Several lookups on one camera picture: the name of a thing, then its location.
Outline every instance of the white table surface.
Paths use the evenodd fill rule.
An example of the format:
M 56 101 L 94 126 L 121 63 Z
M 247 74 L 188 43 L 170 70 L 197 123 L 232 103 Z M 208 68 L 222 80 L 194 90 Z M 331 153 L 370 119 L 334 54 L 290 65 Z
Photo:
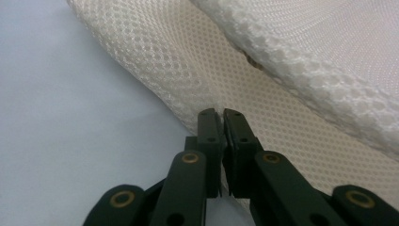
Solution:
M 188 131 L 62 0 L 0 2 L 0 225 L 82 225 L 108 189 L 152 186 Z M 232 198 L 207 225 L 254 225 Z

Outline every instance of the textured cloth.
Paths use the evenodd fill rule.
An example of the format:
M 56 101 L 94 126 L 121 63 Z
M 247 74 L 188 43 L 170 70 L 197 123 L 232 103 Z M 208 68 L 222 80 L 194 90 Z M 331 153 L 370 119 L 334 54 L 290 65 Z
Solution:
M 362 11 L 355 3 L 195 2 L 222 31 L 187 0 L 69 0 L 102 47 L 192 132 L 205 108 L 241 111 L 263 146 L 285 154 L 316 188 L 330 193 L 338 185 L 363 186 L 399 208 L 399 163 L 392 159 L 398 159 L 399 147 L 399 55 L 392 55 L 398 53 L 398 36 L 389 29 L 398 25 L 397 15 L 389 14 L 394 6 L 369 15 L 388 18 L 391 33 L 377 37 L 388 44 L 381 51 L 396 57 L 390 58 L 373 46 L 367 54 L 367 46 L 356 45 L 361 37 L 348 26 L 366 19 L 346 22 L 352 9 Z M 343 13 L 338 22 L 330 18 L 334 10 Z M 373 27 L 383 24 L 372 21 Z M 250 66 L 225 36 L 267 73 Z M 328 49 L 328 39 L 343 46 Z

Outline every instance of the mesh textile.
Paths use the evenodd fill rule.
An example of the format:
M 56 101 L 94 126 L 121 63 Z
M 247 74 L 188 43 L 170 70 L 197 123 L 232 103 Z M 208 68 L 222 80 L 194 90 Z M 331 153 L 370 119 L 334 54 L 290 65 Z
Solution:
M 205 108 L 241 111 L 263 146 L 285 154 L 314 187 L 330 193 L 338 185 L 363 186 L 399 208 L 398 58 L 357 45 L 373 40 L 379 17 L 388 18 L 387 30 L 398 27 L 397 15 L 389 14 L 397 4 L 365 7 L 375 17 L 362 40 L 346 32 L 365 20 L 346 21 L 351 10 L 362 10 L 348 1 L 193 1 L 215 23 L 188 0 L 68 3 L 102 47 L 193 133 Z M 328 26 L 335 11 L 341 19 Z M 396 37 L 378 36 L 381 51 L 399 53 L 391 45 Z M 250 66 L 229 41 L 267 72 Z

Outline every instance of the hexagonal mesh pattern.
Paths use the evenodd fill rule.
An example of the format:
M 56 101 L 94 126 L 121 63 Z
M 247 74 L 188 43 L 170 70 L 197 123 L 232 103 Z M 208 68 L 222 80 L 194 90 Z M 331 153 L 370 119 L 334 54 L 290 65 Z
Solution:
M 397 162 L 337 130 L 271 77 L 251 67 L 226 40 L 224 35 L 237 44 L 230 31 L 224 29 L 223 34 L 190 2 L 69 0 L 69 4 L 108 53 L 158 95 L 191 131 L 196 131 L 197 114 L 204 108 L 215 107 L 221 111 L 227 107 L 241 111 L 263 146 L 287 155 L 313 186 L 326 193 L 338 185 L 364 186 L 399 207 Z M 221 5 L 210 9 L 201 7 L 208 13 L 221 9 Z M 247 37 L 241 41 L 250 43 Z M 276 51 L 271 52 L 270 58 L 297 57 L 298 53 Z M 288 71 L 281 70 L 284 67 L 277 69 L 272 63 L 256 58 L 257 53 L 248 53 L 264 66 L 271 65 L 271 76 L 295 71 L 294 66 L 288 67 Z M 306 65 L 326 71 L 325 66 L 328 67 Z M 304 79 L 302 84 L 307 86 L 310 82 L 307 77 Z M 290 81 L 283 77 L 280 82 L 289 87 Z M 325 87 L 325 81 L 315 79 L 311 83 L 324 97 L 317 87 Z M 289 87 L 288 90 L 304 97 L 297 89 Z M 313 95 L 314 90 L 304 90 Z M 339 91 L 336 94 L 337 99 L 342 98 Z M 337 118 L 336 114 L 323 114 L 324 106 L 313 99 L 305 98 L 302 102 L 313 105 L 315 110 L 322 109 L 317 112 L 325 119 L 328 119 L 326 116 Z

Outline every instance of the metal rivet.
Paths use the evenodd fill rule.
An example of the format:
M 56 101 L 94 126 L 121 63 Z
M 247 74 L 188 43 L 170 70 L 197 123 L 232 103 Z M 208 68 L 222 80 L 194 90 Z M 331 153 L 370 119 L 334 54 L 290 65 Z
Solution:
M 136 195 L 135 192 L 129 191 L 129 190 L 124 190 L 116 193 L 111 197 L 111 200 L 109 203 L 115 207 L 115 208 L 123 208 L 127 206 L 128 204 L 132 203 L 132 201 L 135 199 Z
M 375 207 L 375 201 L 372 198 L 357 190 L 346 191 L 345 197 L 353 204 L 362 208 L 371 209 Z
M 266 153 L 263 155 L 263 161 L 268 162 L 268 163 L 278 163 L 279 157 L 272 153 Z
M 199 156 L 196 155 L 195 153 L 187 153 L 185 155 L 183 155 L 182 160 L 185 163 L 196 163 L 200 160 Z

